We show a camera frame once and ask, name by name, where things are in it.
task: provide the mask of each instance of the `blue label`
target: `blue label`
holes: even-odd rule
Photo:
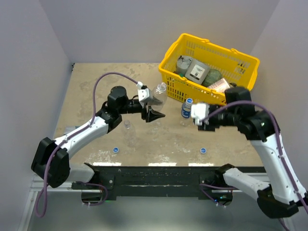
[[[181,114],[185,119],[189,119],[189,117],[191,117],[191,112],[184,110],[184,108],[182,108]]]

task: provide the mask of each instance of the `green round object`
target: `green round object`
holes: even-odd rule
[[[216,83],[218,80],[222,79],[222,74],[220,71],[216,69],[211,69],[208,74],[206,75],[202,86],[205,86],[206,88],[211,86],[213,83]]]

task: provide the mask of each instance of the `water bottle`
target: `water bottle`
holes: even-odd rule
[[[192,121],[190,120],[192,104],[193,104],[192,102],[193,100],[191,98],[188,98],[186,102],[182,104],[182,112],[181,112],[182,120],[180,121],[182,126],[186,127],[192,123]]]
[[[123,122],[122,133],[124,144],[128,147],[134,147],[137,143],[136,130],[129,120]]]
[[[167,101],[167,84],[164,82],[158,84],[157,87],[152,90],[152,94],[153,99],[158,99],[160,104],[154,105],[155,103],[152,103],[150,105],[152,106],[153,110],[160,112]]]

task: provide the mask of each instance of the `gray container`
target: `gray container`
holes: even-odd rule
[[[185,77],[194,83],[202,84],[210,69],[208,65],[194,59],[188,67]]]

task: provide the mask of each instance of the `table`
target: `table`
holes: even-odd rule
[[[80,126],[92,116],[92,90],[95,81],[106,72],[116,71],[141,81],[151,89],[161,82],[158,64],[75,64],[61,110],[55,136],[63,135],[65,127]],[[134,83],[120,76],[107,76],[96,90],[96,107],[101,108],[110,89],[124,86],[131,98],[137,93]],[[200,132],[196,126],[180,125],[181,102],[168,98],[162,113],[165,118],[158,122],[145,123],[140,114],[123,115],[135,126],[138,144],[127,147],[123,143],[121,123],[111,133],[100,137],[80,150],[73,158],[74,163],[95,165],[147,166],[173,163],[176,166],[204,165],[262,166],[256,151],[237,128],[220,128],[216,132]],[[113,153],[118,147],[119,153]],[[206,154],[200,154],[200,148]]]

